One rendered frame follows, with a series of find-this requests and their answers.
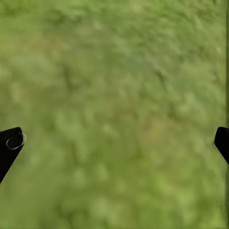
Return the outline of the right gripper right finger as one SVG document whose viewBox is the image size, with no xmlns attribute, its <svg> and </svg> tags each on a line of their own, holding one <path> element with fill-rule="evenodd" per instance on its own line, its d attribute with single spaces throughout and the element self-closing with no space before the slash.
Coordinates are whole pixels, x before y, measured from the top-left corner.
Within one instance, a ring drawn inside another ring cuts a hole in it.
<svg viewBox="0 0 229 229">
<path fill-rule="evenodd" d="M 229 128 L 218 128 L 214 144 L 229 164 Z"/>
</svg>

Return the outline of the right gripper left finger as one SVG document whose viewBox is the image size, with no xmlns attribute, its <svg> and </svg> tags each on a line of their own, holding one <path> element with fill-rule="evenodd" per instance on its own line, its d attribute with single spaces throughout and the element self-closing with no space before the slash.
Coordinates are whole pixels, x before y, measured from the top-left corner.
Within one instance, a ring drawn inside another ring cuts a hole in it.
<svg viewBox="0 0 229 229">
<path fill-rule="evenodd" d="M 20 127 L 0 132 L 0 183 L 23 148 L 26 137 Z"/>
</svg>

